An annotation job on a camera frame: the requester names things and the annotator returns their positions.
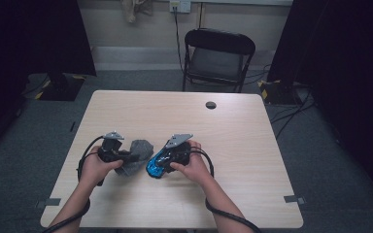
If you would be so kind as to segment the white wall socket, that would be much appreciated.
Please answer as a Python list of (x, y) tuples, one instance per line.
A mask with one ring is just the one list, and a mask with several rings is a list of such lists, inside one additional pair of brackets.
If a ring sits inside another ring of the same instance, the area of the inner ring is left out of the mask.
[(169, 11), (172, 13), (189, 14), (191, 11), (190, 0), (170, 0)]

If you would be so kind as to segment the beige hanging cloth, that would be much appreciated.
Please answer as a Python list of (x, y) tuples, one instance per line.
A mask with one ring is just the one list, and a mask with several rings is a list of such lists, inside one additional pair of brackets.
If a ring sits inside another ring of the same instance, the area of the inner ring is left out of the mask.
[(120, 0), (124, 17), (127, 22), (136, 21), (137, 14), (151, 16), (153, 14), (153, 0)]

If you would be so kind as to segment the person's right hand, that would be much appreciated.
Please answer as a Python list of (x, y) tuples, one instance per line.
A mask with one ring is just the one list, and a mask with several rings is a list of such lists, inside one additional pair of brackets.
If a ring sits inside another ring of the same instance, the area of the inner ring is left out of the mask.
[(170, 166), (176, 171), (181, 172), (189, 180), (198, 183), (200, 186), (207, 184), (213, 179), (202, 155), (198, 152), (192, 152), (189, 155), (188, 165), (171, 162)]

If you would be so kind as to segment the grey cloth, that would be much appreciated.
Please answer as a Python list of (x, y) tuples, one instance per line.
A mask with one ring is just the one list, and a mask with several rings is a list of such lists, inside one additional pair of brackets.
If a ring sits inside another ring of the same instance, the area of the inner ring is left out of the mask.
[(130, 177), (135, 175), (150, 160), (153, 155), (153, 145), (147, 140), (134, 140), (131, 143), (130, 152), (138, 155), (138, 159), (132, 162), (124, 162), (116, 169), (119, 176)]

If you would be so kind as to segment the black stand base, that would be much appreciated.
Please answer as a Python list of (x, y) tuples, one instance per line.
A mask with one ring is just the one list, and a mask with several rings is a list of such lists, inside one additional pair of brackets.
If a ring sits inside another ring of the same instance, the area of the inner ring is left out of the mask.
[(49, 73), (49, 82), (36, 95), (43, 101), (74, 101), (85, 82), (85, 78), (62, 73)]
[(286, 86), (281, 81), (272, 83), (258, 82), (261, 97), (266, 104), (271, 105), (299, 105), (301, 99), (294, 87)]

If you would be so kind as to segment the grey tape marker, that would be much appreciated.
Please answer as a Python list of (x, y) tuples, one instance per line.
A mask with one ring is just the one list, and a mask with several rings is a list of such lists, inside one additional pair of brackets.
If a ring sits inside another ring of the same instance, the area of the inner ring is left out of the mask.
[(299, 205), (303, 205), (306, 203), (305, 199), (303, 197), (298, 197), (296, 195), (288, 195), (284, 196), (286, 203), (297, 203)]
[(48, 198), (45, 200), (38, 201), (36, 203), (36, 208), (44, 209), (47, 206), (58, 206), (60, 203), (60, 198)]

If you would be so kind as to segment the blue toy car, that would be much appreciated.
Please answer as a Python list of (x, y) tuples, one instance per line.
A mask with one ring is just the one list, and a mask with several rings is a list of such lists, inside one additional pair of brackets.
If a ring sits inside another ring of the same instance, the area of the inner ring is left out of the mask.
[(170, 163), (174, 160), (172, 149), (163, 148), (147, 164), (146, 171), (150, 177), (160, 179), (165, 173), (171, 173), (174, 169)]

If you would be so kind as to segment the person's left hand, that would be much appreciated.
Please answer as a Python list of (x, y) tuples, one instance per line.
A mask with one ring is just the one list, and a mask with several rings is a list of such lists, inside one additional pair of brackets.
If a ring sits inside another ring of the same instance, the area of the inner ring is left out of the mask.
[(78, 188), (83, 190), (93, 190), (111, 170), (119, 168), (122, 160), (113, 162), (104, 162), (98, 156), (99, 146), (90, 150), (90, 154), (85, 158), (82, 175), (79, 180)]

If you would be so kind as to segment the black folding chair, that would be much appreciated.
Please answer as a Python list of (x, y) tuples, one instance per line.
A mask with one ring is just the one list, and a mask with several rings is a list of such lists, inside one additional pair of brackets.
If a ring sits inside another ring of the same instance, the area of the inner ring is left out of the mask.
[(185, 35), (183, 90), (187, 81), (219, 83), (242, 91), (255, 53), (254, 41), (246, 35), (211, 28), (197, 28)]

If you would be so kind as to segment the black curtain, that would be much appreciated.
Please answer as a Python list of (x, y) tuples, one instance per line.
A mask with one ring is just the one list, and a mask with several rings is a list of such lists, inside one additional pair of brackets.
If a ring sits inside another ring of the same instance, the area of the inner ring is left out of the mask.
[(373, 182), (373, 0), (292, 0), (268, 79), (310, 85)]
[(0, 135), (32, 74), (96, 74), (78, 0), (0, 0)]

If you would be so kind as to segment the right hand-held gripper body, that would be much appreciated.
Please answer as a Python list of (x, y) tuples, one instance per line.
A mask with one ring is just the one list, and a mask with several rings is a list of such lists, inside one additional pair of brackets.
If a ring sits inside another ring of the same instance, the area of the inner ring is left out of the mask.
[(184, 165), (189, 163), (190, 144), (187, 140), (191, 137), (192, 134), (174, 134), (170, 137), (160, 156), (160, 167), (165, 173), (173, 171), (171, 162)]

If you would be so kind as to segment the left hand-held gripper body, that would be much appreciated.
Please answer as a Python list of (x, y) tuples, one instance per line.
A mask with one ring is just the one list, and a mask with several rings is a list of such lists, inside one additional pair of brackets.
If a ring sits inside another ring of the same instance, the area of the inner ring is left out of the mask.
[(103, 136), (103, 143), (98, 149), (98, 156), (104, 162), (113, 162), (117, 160), (127, 161), (130, 153), (119, 150), (122, 145), (123, 137), (117, 132), (110, 132)]

